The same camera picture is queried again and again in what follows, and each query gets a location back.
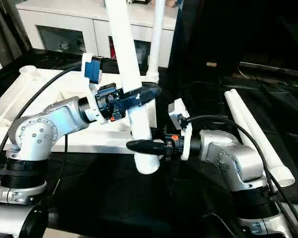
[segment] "black table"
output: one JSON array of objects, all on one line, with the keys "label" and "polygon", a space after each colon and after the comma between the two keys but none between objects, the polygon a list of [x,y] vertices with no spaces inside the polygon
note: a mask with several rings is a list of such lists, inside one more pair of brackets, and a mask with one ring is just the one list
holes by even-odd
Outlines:
[{"label": "black table", "polygon": [[[0,96],[18,77],[22,66],[66,69],[78,61],[80,56],[30,50],[0,70]],[[107,69],[117,71],[115,62]],[[159,84],[173,92],[179,77],[186,82],[180,95],[191,115],[230,118],[224,91],[238,89],[292,170],[296,183],[286,191],[298,204],[298,88],[230,77],[187,82],[185,73],[165,71]],[[166,111],[170,97],[165,92],[157,99],[159,126],[171,127]],[[235,129],[224,124],[197,122],[193,127],[194,133],[201,128],[222,129],[238,136]],[[63,153],[53,153],[50,158],[46,175],[49,192],[56,184],[63,159]],[[213,165],[200,163],[198,158],[188,163],[162,161],[156,173],[141,175],[131,155],[69,153],[62,184],[51,203],[49,226],[96,237],[181,237],[188,232],[227,236],[218,221],[201,220],[202,214],[210,212],[221,215],[237,232],[230,193],[222,177]]]}]

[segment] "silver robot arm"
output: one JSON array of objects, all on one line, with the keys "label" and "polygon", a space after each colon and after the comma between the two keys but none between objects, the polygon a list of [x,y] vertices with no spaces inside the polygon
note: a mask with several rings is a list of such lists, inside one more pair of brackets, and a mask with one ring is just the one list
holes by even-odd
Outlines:
[{"label": "silver robot arm", "polygon": [[0,181],[0,235],[43,235],[48,214],[39,202],[47,188],[44,176],[51,148],[63,135],[88,127],[78,101],[73,97],[50,105],[39,114],[18,119],[9,129],[13,146],[6,152]]},{"label": "silver robot arm", "polygon": [[164,144],[154,141],[131,141],[127,147],[140,153],[190,156],[213,163],[231,192],[242,229],[252,235],[281,234],[291,238],[284,215],[270,196],[263,163],[257,151],[242,145],[232,134],[219,130],[201,130],[192,136],[189,114],[181,99],[169,105],[169,116],[180,135],[165,135]]},{"label": "silver robot arm", "polygon": [[9,129],[12,148],[0,170],[0,236],[40,238],[48,213],[39,205],[46,190],[45,173],[53,145],[66,134],[89,126],[119,120],[126,109],[154,99],[161,89],[149,83],[124,94],[115,84],[99,88],[96,107],[88,99],[72,97],[48,106],[43,112],[16,120]]},{"label": "silver robot arm", "polygon": [[213,163],[222,174],[243,230],[253,235],[282,234],[291,238],[284,215],[268,194],[258,153],[225,131],[201,130],[200,136],[201,160]]}]

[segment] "white plastic box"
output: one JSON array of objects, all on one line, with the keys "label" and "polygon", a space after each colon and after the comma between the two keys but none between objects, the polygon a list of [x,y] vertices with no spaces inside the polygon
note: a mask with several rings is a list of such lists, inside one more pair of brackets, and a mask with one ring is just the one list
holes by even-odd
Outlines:
[{"label": "white plastic box", "polygon": [[[61,70],[36,69],[29,65],[21,68],[20,71],[24,73],[0,97],[0,144],[24,104],[46,82],[61,72]],[[99,88],[113,82],[116,83],[117,88],[121,88],[119,74],[103,73],[101,83],[96,87]],[[29,106],[23,116],[37,114],[48,105],[73,96],[80,98],[86,96],[84,94],[84,81],[78,71],[69,72],[50,85]],[[69,152],[133,154],[126,148],[126,142],[132,140],[128,115],[122,120],[104,125],[90,124],[87,129],[72,133],[68,138]],[[11,142],[8,140],[4,149],[10,147]],[[52,151],[64,151],[64,137],[55,144]]]}]

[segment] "screw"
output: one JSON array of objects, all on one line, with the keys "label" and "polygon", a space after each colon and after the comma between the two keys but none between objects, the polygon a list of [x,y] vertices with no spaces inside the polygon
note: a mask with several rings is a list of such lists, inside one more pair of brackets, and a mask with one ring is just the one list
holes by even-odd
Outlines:
[{"label": "screw", "polygon": [[14,201],[15,201],[15,202],[24,202],[24,199],[22,199],[22,198],[17,198],[17,199],[15,199]]}]

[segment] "white pipe on table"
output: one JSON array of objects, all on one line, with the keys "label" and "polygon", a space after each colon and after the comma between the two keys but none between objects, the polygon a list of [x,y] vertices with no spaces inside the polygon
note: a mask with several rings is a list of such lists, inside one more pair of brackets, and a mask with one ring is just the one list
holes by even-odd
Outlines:
[{"label": "white pipe on table", "polygon": [[[252,133],[250,132],[250,129],[248,128],[247,122],[245,121],[242,112],[240,111],[239,107],[236,106],[238,104],[234,100],[233,94],[229,91],[226,91],[224,93],[224,96],[226,98],[230,112],[232,113],[232,116],[234,118],[234,121],[237,124],[239,124],[241,127],[243,127],[251,136],[253,136]],[[250,139],[248,139],[248,137],[243,132],[238,130],[238,133],[244,145],[256,150],[254,144],[250,141]]]},{"label": "white pipe on table", "polygon": [[[146,80],[159,83],[158,62],[160,53],[161,33],[163,28],[165,0],[156,0],[154,3],[153,30],[150,45],[149,67]],[[150,126],[156,127],[155,100],[147,103],[147,110],[150,115]]]},{"label": "white pipe on table", "polygon": [[256,122],[251,112],[248,110],[238,92],[235,89],[232,89],[231,94],[234,96],[237,102],[236,106],[239,107],[254,139],[256,140],[265,156],[269,171],[272,173],[281,187],[286,187],[295,183],[295,178],[292,172],[280,160],[278,154],[274,150],[273,146]]},{"label": "white pipe on table", "polygon": [[158,73],[158,61],[161,43],[161,33],[163,28],[163,18],[164,18],[164,8],[165,0],[155,0],[154,3],[154,18],[153,18],[153,31],[152,39],[150,45],[150,55],[149,55],[149,67],[147,71],[147,78],[153,79],[155,82],[159,82]]},{"label": "white pipe on table", "polygon": [[[140,72],[130,28],[126,0],[105,0],[123,90],[140,88]],[[151,130],[145,106],[128,109],[133,139],[151,140]],[[137,170],[152,174],[160,166],[158,156],[135,153]]]}]

